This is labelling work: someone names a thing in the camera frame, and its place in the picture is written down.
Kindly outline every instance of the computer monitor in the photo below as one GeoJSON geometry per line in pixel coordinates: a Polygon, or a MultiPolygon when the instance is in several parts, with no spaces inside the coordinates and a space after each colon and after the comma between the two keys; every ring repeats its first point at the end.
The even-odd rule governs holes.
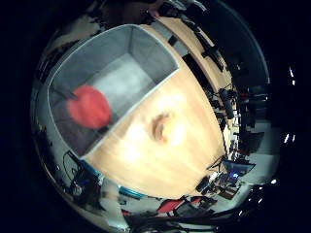
{"type": "Polygon", "coordinates": [[[234,176],[234,178],[236,175],[238,177],[244,176],[256,166],[256,164],[249,162],[234,162],[231,160],[223,160],[223,165],[229,173],[232,173],[232,177],[234,176]]]}

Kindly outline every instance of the red ball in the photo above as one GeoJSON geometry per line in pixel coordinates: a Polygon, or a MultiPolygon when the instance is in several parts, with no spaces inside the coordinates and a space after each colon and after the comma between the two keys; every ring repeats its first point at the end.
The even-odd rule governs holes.
{"type": "Polygon", "coordinates": [[[112,114],[106,97],[90,85],[82,85],[74,90],[78,97],[67,100],[70,117],[81,126],[98,129],[109,124],[112,114]]]}

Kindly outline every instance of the hand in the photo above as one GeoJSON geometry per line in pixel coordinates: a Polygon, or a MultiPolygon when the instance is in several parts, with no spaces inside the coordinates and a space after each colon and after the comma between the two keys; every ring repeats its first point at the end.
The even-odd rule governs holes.
{"type": "Polygon", "coordinates": [[[163,4],[163,0],[156,0],[153,4],[149,5],[148,12],[152,17],[159,17],[158,9],[163,4]]]}

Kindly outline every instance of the table surface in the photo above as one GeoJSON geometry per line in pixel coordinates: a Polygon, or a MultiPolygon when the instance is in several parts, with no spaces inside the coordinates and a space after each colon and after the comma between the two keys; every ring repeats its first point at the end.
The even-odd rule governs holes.
{"type": "Polygon", "coordinates": [[[134,191],[178,199],[213,172],[206,168],[225,154],[223,136],[200,84],[182,57],[149,25],[172,52],[180,70],[129,113],[86,157],[112,181],[134,191]],[[153,136],[155,119],[166,113],[181,126],[179,144],[164,144],[153,136]]]}
{"type": "MultiPolygon", "coordinates": [[[[196,38],[191,29],[189,29],[179,18],[174,17],[159,17],[157,21],[166,27],[189,51],[192,58],[196,61],[198,66],[201,68],[203,74],[207,78],[209,84],[212,86],[215,93],[219,92],[220,88],[229,89],[231,84],[231,74],[224,68],[221,71],[214,61],[210,57],[203,57],[202,53],[204,48],[202,47],[199,40],[196,38]]],[[[209,42],[211,46],[214,46],[214,43],[211,39],[200,30],[200,33],[203,37],[209,42]]],[[[224,59],[221,57],[221,61],[226,67],[224,59]]],[[[232,128],[232,119],[225,118],[228,128],[232,128]]]]}

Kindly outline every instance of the red object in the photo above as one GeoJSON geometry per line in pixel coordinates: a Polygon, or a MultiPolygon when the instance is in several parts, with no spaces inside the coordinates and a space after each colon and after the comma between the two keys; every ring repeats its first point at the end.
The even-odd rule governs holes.
{"type": "Polygon", "coordinates": [[[67,100],[70,117],[81,126],[98,129],[111,120],[111,110],[105,96],[90,85],[82,85],[74,90],[77,100],[67,100]]]}
{"type": "Polygon", "coordinates": [[[121,210],[124,216],[130,216],[131,212],[126,211],[126,210],[121,210]]]}
{"type": "Polygon", "coordinates": [[[193,198],[193,200],[191,201],[191,203],[194,205],[196,203],[199,203],[202,200],[202,197],[195,197],[193,198]]]}
{"type": "Polygon", "coordinates": [[[165,200],[162,202],[160,207],[157,209],[158,213],[167,213],[173,211],[178,207],[184,200],[165,200]]]}

